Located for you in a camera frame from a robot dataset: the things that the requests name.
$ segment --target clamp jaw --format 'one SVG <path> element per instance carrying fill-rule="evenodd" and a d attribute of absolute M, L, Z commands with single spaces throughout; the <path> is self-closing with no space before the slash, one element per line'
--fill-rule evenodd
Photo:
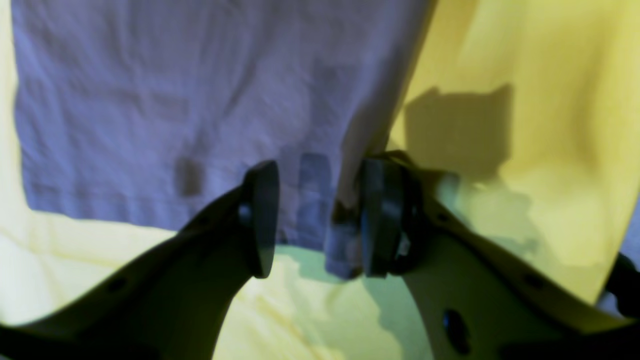
<path fill-rule="evenodd" d="M 41 320 L 0 327 L 0 354 L 22 359 L 209 360 L 234 295 L 269 275 L 279 179 L 274 162 L 86 295 Z"/>
<path fill-rule="evenodd" d="M 474 234 L 401 153 L 365 160 L 361 176 L 365 274 L 403 278 L 436 360 L 637 359 L 640 325 L 581 302 Z M 616 269 L 619 307 L 640 299 L 638 273 Z"/>
<path fill-rule="evenodd" d="M 637 359 L 640 325 L 575 299 L 502 248 L 469 231 L 401 157 L 361 171 L 364 272 L 399 275 L 436 360 Z M 273 262 L 279 180 L 274 162 L 44 319 L 0 327 L 13 360 L 209 360 L 234 295 Z M 607 288 L 640 313 L 640 275 L 621 257 Z"/>

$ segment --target wrinkled fabric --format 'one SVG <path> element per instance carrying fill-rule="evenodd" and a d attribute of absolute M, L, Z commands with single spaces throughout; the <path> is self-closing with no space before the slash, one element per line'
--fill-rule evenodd
<path fill-rule="evenodd" d="M 176 230 L 266 159 L 278 241 L 360 266 L 328 219 L 382 149 L 423 0 L 13 0 L 29 207 Z"/>

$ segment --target yellow bedsheet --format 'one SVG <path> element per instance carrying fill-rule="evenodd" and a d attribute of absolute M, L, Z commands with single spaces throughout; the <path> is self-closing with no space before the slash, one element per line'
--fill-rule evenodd
<path fill-rule="evenodd" d="M 441 0 L 390 149 L 460 175 L 478 233 L 594 303 L 640 181 L 640 2 Z"/>
<path fill-rule="evenodd" d="M 457 172 L 449 206 L 593 302 L 640 178 L 640 3 L 441 0 L 391 149 Z M 171 234 L 30 211 L 13 126 L 10 1 L 0 0 L 0 322 L 73 300 Z M 347 284 L 278 250 L 223 326 L 216 359 L 429 359 L 399 279 Z"/>

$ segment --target yellow fabric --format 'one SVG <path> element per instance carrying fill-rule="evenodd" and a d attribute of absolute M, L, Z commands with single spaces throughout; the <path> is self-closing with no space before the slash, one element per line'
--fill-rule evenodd
<path fill-rule="evenodd" d="M 461 220 L 590 303 L 637 197 L 638 19 L 635 0 L 441 0 L 391 132 L 460 175 Z"/>

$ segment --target black plastic arm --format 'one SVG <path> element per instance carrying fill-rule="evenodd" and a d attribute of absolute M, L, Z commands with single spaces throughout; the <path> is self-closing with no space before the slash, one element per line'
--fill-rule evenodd
<path fill-rule="evenodd" d="M 79 300 L 39 321 L 0 328 L 0 354 L 209 360 L 234 295 L 271 270 L 278 197 L 276 164 L 257 165 L 174 238 Z"/>

